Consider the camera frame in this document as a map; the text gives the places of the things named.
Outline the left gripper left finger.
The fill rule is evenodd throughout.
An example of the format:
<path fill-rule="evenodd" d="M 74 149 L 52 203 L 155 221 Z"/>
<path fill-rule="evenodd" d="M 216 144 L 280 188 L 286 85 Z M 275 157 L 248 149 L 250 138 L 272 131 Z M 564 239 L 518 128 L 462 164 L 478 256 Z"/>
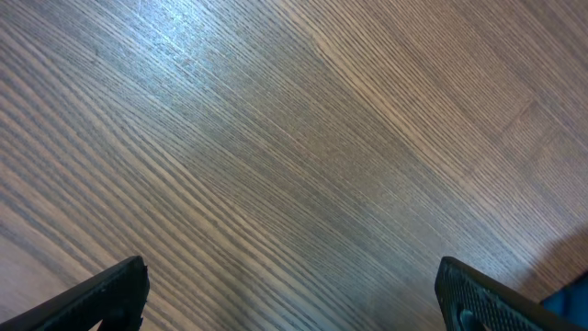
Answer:
<path fill-rule="evenodd" d="M 1 324 L 3 330 L 138 331 L 150 290 L 142 257 L 128 257 Z"/>

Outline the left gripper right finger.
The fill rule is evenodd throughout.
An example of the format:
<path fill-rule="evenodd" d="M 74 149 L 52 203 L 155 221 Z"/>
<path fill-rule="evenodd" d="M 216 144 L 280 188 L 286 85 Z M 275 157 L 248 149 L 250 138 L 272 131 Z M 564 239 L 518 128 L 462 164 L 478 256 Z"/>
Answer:
<path fill-rule="evenodd" d="M 585 330 L 454 257 L 441 259 L 435 295 L 449 331 Z"/>

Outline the blue polo shirt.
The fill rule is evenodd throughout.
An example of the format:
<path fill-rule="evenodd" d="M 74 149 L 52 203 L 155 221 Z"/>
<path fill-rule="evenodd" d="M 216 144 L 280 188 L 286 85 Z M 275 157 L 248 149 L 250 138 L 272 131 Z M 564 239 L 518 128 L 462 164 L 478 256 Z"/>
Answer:
<path fill-rule="evenodd" d="M 588 275 L 568 283 L 540 303 L 545 309 L 564 320 L 586 328 L 588 326 Z"/>

